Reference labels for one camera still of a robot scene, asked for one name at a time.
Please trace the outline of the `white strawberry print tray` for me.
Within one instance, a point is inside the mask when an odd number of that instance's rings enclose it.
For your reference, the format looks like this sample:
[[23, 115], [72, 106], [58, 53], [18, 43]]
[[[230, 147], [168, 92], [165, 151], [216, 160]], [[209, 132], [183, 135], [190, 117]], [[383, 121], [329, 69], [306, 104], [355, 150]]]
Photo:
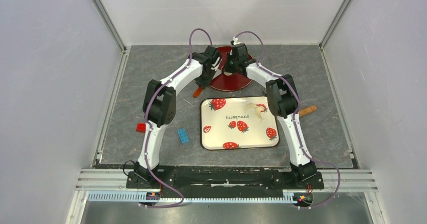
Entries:
[[[246, 105], [264, 104], [260, 122]], [[279, 141], [278, 125], [265, 96], [205, 99], [200, 105], [201, 146], [209, 151], [270, 148]]]

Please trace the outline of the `beige dough lump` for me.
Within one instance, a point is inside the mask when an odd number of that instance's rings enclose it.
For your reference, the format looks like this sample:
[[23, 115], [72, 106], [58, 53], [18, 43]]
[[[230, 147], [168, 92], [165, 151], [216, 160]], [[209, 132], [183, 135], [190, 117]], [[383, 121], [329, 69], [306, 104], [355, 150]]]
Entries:
[[261, 117], [261, 113], [265, 112], [265, 110], [267, 109], [266, 106], [264, 104], [253, 104], [253, 103], [250, 103], [250, 104], [246, 105], [245, 112], [247, 112], [250, 109], [253, 109], [255, 117], [260, 122], [262, 122], [263, 118]]

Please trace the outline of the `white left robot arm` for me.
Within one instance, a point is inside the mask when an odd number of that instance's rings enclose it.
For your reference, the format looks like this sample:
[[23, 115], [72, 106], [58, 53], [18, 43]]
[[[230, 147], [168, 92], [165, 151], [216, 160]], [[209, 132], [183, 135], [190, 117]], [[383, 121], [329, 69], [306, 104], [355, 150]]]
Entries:
[[132, 172], [145, 187], [157, 184], [158, 174], [153, 169], [159, 164], [165, 130], [177, 113], [177, 95], [192, 81], [201, 88], [207, 87], [221, 60], [218, 49], [209, 45], [202, 53], [191, 53], [169, 76], [149, 81], [143, 103], [146, 126], [143, 149]]

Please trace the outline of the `wooden handled metal scraper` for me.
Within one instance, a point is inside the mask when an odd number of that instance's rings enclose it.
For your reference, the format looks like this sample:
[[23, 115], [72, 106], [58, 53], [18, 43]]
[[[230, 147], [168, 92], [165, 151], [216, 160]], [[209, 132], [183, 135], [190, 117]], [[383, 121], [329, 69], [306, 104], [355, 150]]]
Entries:
[[204, 69], [202, 74], [194, 79], [198, 88], [193, 93], [193, 98], [198, 98], [203, 90], [210, 87], [213, 79], [221, 74], [219, 69]]

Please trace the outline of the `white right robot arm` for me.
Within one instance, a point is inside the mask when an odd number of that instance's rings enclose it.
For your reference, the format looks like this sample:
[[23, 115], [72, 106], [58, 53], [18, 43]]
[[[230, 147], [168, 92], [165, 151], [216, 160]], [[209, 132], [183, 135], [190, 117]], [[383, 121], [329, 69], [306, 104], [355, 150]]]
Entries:
[[300, 99], [291, 75], [280, 75], [252, 58], [244, 43], [233, 42], [223, 67], [226, 72], [240, 73], [264, 85], [268, 109], [280, 123], [290, 152], [291, 182], [303, 188], [311, 182], [317, 168], [305, 143], [300, 124]]

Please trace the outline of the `wooden rolling pin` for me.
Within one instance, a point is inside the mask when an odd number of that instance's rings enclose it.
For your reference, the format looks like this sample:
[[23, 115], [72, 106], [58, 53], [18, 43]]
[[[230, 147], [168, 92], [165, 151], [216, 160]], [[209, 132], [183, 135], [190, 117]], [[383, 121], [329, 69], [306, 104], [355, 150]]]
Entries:
[[306, 116], [308, 114], [314, 113], [315, 111], [317, 111], [317, 106], [312, 105], [310, 107], [304, 108], [302, 110], [299, 111], [299, 116], [303, 117]]

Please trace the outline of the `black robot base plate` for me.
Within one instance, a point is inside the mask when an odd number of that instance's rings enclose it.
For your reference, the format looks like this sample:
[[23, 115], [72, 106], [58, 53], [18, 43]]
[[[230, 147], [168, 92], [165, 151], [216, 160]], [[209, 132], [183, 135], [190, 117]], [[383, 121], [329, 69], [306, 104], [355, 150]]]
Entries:
[[163, 198], [266, 198], [284, 190], [324, 189], [320, 172], [297, 183], [291, 169], [265, 167], [162, 166], [154, 168], [154, 182], [143, 183], [130, 171], [127, 189], [159, 192]]

